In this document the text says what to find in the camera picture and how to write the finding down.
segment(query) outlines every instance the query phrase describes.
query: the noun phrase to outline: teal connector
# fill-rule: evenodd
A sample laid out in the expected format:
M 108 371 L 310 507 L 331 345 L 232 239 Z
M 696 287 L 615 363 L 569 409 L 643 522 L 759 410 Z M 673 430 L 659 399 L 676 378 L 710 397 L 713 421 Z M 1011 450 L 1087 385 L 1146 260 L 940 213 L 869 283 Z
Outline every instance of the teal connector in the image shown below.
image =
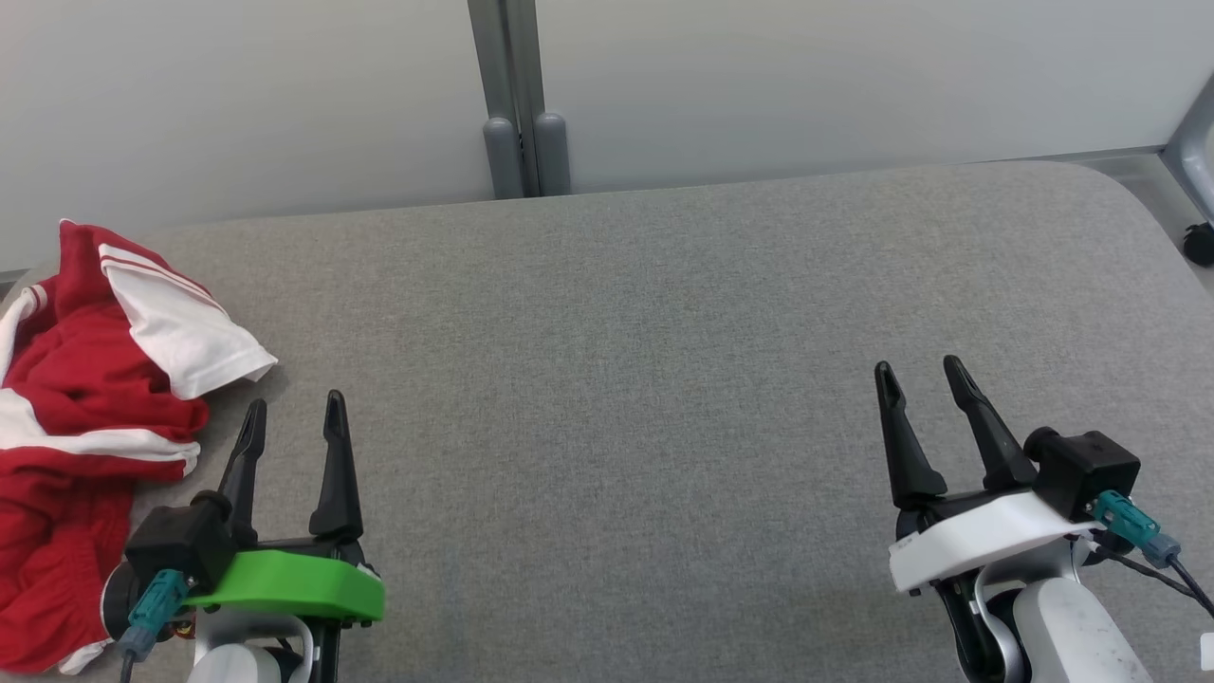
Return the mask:
M 1116 491 L 1105 491 L 1096 497 L 1091 517 L 1108 528 L 1108 531 L 1142 551 L 1142 557 L 1156 569 L 1168 567 L 1168 560 L 1180 553 L 1180 543 L 1172 536 L 1161 534 L 1158 522 Z
M 119 651 L 129 653 L 137 662 L 148 659 L 157 636 L 181 609 L 187 593 L 189 586 L 180 571 L 161 569 L 131 610 L 127 617 L 131 626 L 118 641 Z

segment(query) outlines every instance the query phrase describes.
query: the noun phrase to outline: red cloth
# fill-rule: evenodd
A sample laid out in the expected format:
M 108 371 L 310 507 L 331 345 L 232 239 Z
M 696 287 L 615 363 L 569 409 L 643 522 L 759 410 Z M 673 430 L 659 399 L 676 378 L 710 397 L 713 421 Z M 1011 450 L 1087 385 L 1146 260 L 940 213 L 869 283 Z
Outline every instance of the red cloth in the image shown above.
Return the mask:
M 84 661 L 96 656 L 108 641 L 98 599 L 121 559 L 134 484 L 174 482 L 193 469 L 194 434 L 208 419 L 202 399 L 172 394 L 170 377 L 132 336 L 102 245 L 134 254 L 127 264 L 148 273 L 155 268 L 134 261 L 169 271 L 152 286 L 176 274 L 108 229 L 64 221 L 59 274 L 24 290 L 0 318 L 5 671 L 46 671 L 90 645 Z M 6 351 L 12 362 L 4 372 Z

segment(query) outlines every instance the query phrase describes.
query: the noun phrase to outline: white sleeve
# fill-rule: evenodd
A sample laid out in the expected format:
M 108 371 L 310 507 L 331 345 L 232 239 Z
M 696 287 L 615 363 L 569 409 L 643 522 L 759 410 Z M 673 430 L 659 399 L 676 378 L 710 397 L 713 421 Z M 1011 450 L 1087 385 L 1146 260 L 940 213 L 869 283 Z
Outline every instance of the white sleeve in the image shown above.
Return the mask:
M 17 343 L 17 325 L 46 304 L 46 290 L 41 284 L 27 286 L 13 298 L 8 309 L 0 315 L 0 380 L 8 376 Z
M 225 385 L 257 381 L 278 363 L 204 289 L 138 254 L 98 247 L 140 349 L 168 376 L 172 394 L 197 399 Z

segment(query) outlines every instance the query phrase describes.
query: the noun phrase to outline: white wall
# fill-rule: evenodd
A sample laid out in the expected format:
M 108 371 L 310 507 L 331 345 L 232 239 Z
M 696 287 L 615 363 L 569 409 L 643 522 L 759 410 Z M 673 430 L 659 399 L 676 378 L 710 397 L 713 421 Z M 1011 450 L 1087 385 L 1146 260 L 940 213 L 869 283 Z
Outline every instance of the white wall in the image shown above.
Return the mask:
M 138 233 L 492 198 L 461 0 L 5 0 L 0 271 Z
M 1210 0 L 537 0 L 579 190 L 1164 143 Z

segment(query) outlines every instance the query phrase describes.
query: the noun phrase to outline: black object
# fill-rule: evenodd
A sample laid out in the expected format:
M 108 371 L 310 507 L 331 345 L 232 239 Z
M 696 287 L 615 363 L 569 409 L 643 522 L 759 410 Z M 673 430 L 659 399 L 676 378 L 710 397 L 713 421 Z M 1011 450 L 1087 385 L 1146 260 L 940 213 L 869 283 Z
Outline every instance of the black object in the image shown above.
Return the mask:
M 257 531 L 253 528 L 253 490 L 257 483 L 257 459 L 266 450 L 266 402 L 261 399 L 249 404 L 240 434 L 223 469 L 223 479 L 220 480 L 220 493 L 232 502 L 228 533 L 240 548 L 257 546 Z
M 1159 582 L 1162 582 L 1168 588 L 1172 588 L 1173 591 L 1180 593 L 1181 596 L 1184 596 L 1186 598 L 1192 598 L 1195 601 L 1197 599 L 1197 596 L 1193 594 L 1193 592 L 1189 587 L 1186 587 L 1184 584 L 1181 584 L 1179 581 L 1173 581 L 1172 579 L 1169 579 L 1168 576 L 1165 576 L 1165 575 L 1156 571 L 1155 569 L 1152 569 L 1150 567 L 1146 567 L 1144 564 L 1139 564 L 1139 563 L 1136 563 L 1136 562 L 1134 562 L 1134 560 L 1131 560 L 1129 558 L 1122 557 L 1121 553 L 1116 553 L 1113 551 L 1110 551 L 1108 548 L 1105 548 L 1104 546 L 1096 546 L 1095 548 L 1093 548 L 1091 554 L 1095 556 L 1095 557 L 1099 557 L 1101 559 L 1113 560 L 1113 562 L 1116 562 L 1117 564 L 1119 564 L 1122 567 L 1133 569 L 1134 571 L 1141 574 L 1142 576 L 1147 576 L 1147 577 L 1158 580 Z
M 226 527 L 232 507 L 214 491 L 202 491 L 183 508 L 158 507 L 126 541 L 126 562 L 147 586 L 163 569 L 175 569 L 191 587 L 214 591 L 236 557 Z
M 278 664 L 278 679 L 280 683 L 290 683 L 295 670 L 304 665 L 304 658 L 290 648 L 266 648 L 266 653 L 274 658 Z
M 897 539 L 926 531 L 952 517 L 985 506 L 1012 494 L 1028 491 L 1037 472 L 1015 437 L 982 394 L 957 357 L 944 358 L 944 376 L 957 408 L 966 415 L 978 455 L 986 469 L 981 491 L 946 496 L 943 477 L 931 469 L 919 440 L 906 419 L 906 398 L 887 363 L 877 365 L 877 398 L 885 437 L 885 457 L 890 472 L 890 490 L 898 508 Z M 1003 681 L 1006 668 L 994 636 L 981 616 L 971 609 L 980 599 L 975 592 L 972 570 L 931 584 L 953 626 L 957 659 L 969 681 Z
M 363 508 L 358 501 L 354 451 L 350 443 L 346 399 L 341 392 L 329 392 L 324 440 L 329 444 L 329 453 L 324 457 L 320 502 L 308 520 L 307 531 L 318 541 L 353 541 L 363 535 Z
M 131 670 L 135 668 L 135 653 L 123 655 L 123 668 L 118 673 L 118 683 L 131 683 Z
M 325 403 L 323 434 L 328 453 L 320 501 L 308 522 L 311 536 L 307 537 L 261 541 L 253 527 L 254 489 L 257 461 L 265 451 L 266 419 L 266 403 L 253 402 L 219 493 L 202 491 L 188 507 L 155 508 L 131 536 L 126 545 L 129 562 L 114 569 L 102 592 L 102 621 L 112 638 L 121 638 L 130 626 L 127 615 L 161 569 L 182 571 L 198 582 L 202 593 L 214 590 L 238 550 L 277 550 L 333 558 L 374 571 L 358 543 L 363 535 L 363 513 L 345 398 L 333 391 Z M 311 617 L 304 622 L 319 648 L 312 683 L 334 683 L 341 631 L 352 622 Z M 166 628 L 161 636 L 171 637 L 171 631 Z M 288 675 L 302 661 L 299 655 L 287 651 L 271 654 Z
M 1214 264 L 1214 228 L 1209 222 L 1189 226 L 1181 249 L 1190 261 L 1210 267 Z
M 1025 453 L 1040 463 L 1033 493 L 1062 517 L 1090 522 L 1090 505 L 1104 491 L 1129 496 L 1142 462 L 1099 432 L 1059 437 L 1043 427 L 1025 440 Z
M 1201 603 L 1202 608 L 1204 608 L 1210 616 L 1214 616 L 1214 602 L 1210 602 L 1210 598 L 1209 596 L 1206 594 L 1206 591 L 1202 591 L 1202 587 L 1197 585 L 1197 580 L 1193 579 L 1192 574 L 1189 574 L 1189 570 L 1185 569 L 1185 565 L 1180 563 L 1180 558 L 1176 556 L 1172 556 L 1170 558 L 1168 558 L 1168 564 L 1172 565 L 1172 569 L 1176 570 L 1176 574 L 1180 576 L 1180 580 L 1184 581 L 1185 586 L 1189 586 L 1189 590 L 1193 592 L 1193 598 L 1198 603 Z
M 1051 429 L 1038 429 L 1021 449 L 957 357 L 944 358 L 944 376 L 953 400 L 969 419 L 982 456 L 986 477 L 981 491 L 944 495 L 944 479 L 931 469 L 906 419 L 906 398 L 894 371 L 884 362 L 877 365 L 877 398 L 881 411 L 890 490 L 894 505 L 898 508 L 895 527 L 897 539 L 926 531 L 935 524 L 1002 496 L 1029 490 L 1062 514 L 1073 512 L 1076 506 L 1082 513 L 1088 502 L 1108 489 L 1129 495 L 1138 477 L 1139 460 L 1104 434 L 1089 432 L 1083 437 L 1063 439 Z M 1033 462 L 1040 463 L 1040 472 L 1033 467 Z M 1093 558 L 1088 564 L 1095 564 L 1110 553 L 1124 554 L 1133 548 L 1129 542 L 1113 534 L 1100 535 L 1097 540 L 1101 546 L 1100 557 Z M 989 628 L 972 609 L 974 601 L 981 599 L 975 594 L 977 575 L 977 569 L 970 570 L 932 581 L 931 587 L 944 603 L 957 641 L 957 658 L 966 679 L 1003 681 L 1006 670 L 1003 654 Z M 1003 593 L 988 601 L 987 608 L 1019 639 L 1010 609 L 1014 599 L 1015 594 Z M 1025 666 L 1029 671 L 1027 658 Z
M 944 357 L 944 377 L 948 379 L 948 387 L 953 391 L 957 408 L 970 419 L 970 429 L 974 432 L 974 440 L 978 444 L 978 455 L 982 456 L 982 466 L 987 472 L 982 479 L 982 488 L 987 491 L 1004 491 L 1032 484 L 1037 478 L 1037 469 L 1025 457 L 1016 438 L 1003 423 L 991 402 L 978 391 L 978 386 L 974 383 L 960 359 Z
M 923 446 L 907 420 L 907 400 L 890 364 L 877 364 L 877 403 L 881 410 L 885 437 L 885 462 L 890 471 L 894 507 L 909 511 L 920 503 L 943 496 L 944 478 L 927 463 Z

